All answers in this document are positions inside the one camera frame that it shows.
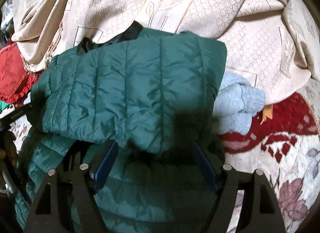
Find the black gripper frame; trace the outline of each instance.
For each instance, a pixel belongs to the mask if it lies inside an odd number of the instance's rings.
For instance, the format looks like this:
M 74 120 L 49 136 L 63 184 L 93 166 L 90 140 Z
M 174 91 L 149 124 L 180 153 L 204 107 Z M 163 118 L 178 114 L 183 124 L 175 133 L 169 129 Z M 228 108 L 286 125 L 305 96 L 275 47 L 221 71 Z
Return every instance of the black gripper frame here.
M 197 143 L 192 152 L 206 185 L 218 195 L 201 233 L 227 232 L 238 190 L 244 190 L 244 198 L 236 233 L 286 233 L 278 200 L 262 170 L 236 171 Z
M 61 164 L 46 174 L 29 210 L 24 233 L 74 233 L 71 203 L 76 205 L 84 233 L 109 232 L 93 197 L 95 181 L 90 178 L 90 166 L 80 168 L 90 145 L 75 142 Z M 102 159 L 99 156 L 107 152 L 108 147 L 94 159 Z

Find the green puffer jacket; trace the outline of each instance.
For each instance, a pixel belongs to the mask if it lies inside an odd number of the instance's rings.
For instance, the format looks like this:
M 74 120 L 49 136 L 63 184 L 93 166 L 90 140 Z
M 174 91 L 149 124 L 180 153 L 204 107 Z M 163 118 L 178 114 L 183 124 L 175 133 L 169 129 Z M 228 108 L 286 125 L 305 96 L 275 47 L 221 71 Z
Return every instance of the green puffer jacket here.
M 76 140 L 93 143 L 84 159 L 90 162 L 111 138 L 119 154 L 95 196 L 107 227 L 198 233 L 215 195 L 188 146 L 212 140 L 212 108 L 226 56 L 216 40 L 151 29 L 135 40 L 100 46 L 84 39 L 55 56 L 32 88 L 37 110 L 28 115 L 33 128 L 21 150 L 31 199 Z M 19 194 L 15 209 L 24 227 L 28 208 Z M 72 218 L 82 232 L 75 207 Z

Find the floral rug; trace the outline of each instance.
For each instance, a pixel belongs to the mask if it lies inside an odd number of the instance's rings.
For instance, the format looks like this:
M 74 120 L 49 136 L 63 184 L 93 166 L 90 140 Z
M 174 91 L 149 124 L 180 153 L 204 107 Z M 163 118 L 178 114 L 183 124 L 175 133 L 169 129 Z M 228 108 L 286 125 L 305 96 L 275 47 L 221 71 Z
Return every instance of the floral rug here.
M 279 201 L 287 232 L 294 233 L 307 216 L 320 191 L 320 141 L 313 108 L 299 93 L 273 106 L 273 120 L 260 125 L 252 119 L 246 136 L 221 136 L 226 162 L 235 169 L 264 170 Z M 238 192 L 228 233 L 239 220 L 243 191 Z

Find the white fabric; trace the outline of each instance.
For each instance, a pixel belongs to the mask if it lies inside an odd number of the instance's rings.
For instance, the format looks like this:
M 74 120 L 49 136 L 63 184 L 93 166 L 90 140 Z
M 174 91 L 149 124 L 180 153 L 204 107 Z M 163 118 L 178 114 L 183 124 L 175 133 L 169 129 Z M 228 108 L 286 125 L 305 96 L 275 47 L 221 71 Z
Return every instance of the white fabric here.
M 1 8 L 1 12 L 2 12 L 1 30 L 3 30 L 13 18 L 12 0 L 5 1 L 5 3 Z
M 29 71 L 46 68 L 51 56 L 84 36 L 106 42 L 136 19 L 219 38 L 228 49 L 227 67 L 263 89 L 266 104 L 285 99 L 311 75 L 320 78 L 319 37 L 301 0 L 13 0 L 13 7 L 12 40 Z M 60 41 L 53 42 L 57 31 Z

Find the cloth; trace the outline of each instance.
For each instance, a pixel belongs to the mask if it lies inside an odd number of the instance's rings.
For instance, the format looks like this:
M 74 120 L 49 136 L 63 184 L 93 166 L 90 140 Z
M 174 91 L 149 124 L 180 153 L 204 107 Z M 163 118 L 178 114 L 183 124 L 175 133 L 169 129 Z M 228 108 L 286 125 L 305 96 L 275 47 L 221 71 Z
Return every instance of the cloth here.
M 41 72 L 37 72 L 37 73 L 29 73 L 30 75 L 33 75 L 34 78 L 34 83 L 38 81 L 39 77 L 42 74 Z M 27 94 L 25 94 L 23 97 L 19 98 L 13 105 L 14 105 L 14 109 L 17 109 L 19 107 L 22 107 L 23 105 L 31 102 L 31 96 L 30 96 L 31 92 L 29 91 Z
M 0 100 L 15 103 L 27 94 L 35 82 L 33 74 L 23 68 L 17 44 L 11 43 L 0 50 Z
M 190 32 L 142 29 L 127 41 L 134 32 L 129 28 L 103 45 L 85 38 L 53 57 L 33 86 L 31 102 L 38 107 L 28 115 L 33 127 L 20 151 L 31 157 L 21 158 L 31 160 L 25 164 L 33 181 L 27 190 L 33 198 L 44 173 L 61 162 L 75 140 L 115 139 L 116 163 L 95 196 L 107 227 L 199 232 L 215 195 L 188 143 L 197 140 L 210 150 L 212 108 L 227 51 L 223 43 Z M 101 150 L 92 145 L 84 162 Z M 28 210 L 19 195 L 16 210 L 23 227 Z
M 1 20 L 1 30 L 10 23 L 13 18 L 13 6 L 12 0 L 7 0 L 1 8 L 2 20 Z
M 219 38 L 228 70 L 263 89 L 266 104 L 287 98 L 311 74 L 319 80 L 318 30 L 302 0 L 13 0 L 13 11 L 13 40 L 30 71 L 83 37 L 104 43 L 135 19 L 153 29 Z M 61 21 L 60 41 L 46 54 Z
M 213 106 L 213 132 L 232 131 L 246 135 L 252 117 L 263 109 L 265 101 L 263 90 L 252 87 L 238 74 L 225 72 Z
M 4 109 L 6 109 L 7 106 L 9 106 L 9 105 L 11 105 L 11 104 L 7 104 L 7 103 L 5 103 L 5 102 L 3 102 L 3 101 L 0 101 L 0 113 L 1 113 Z
M 264 171 L 278 199 L 287 233 L 304 232 L 303 226 L 298 229 L 300 224 L 319 208 L 320 141 L 318 120 L 309 103 L 294 93 L 273 105 L 272 120 L 260 125 L 261 115 L 252 118 L 247 135 L 221 136 L 227 163 L 242 172 Z M 238 191 L 227 233 L 236 232 L 243 197 L 244 191 Z

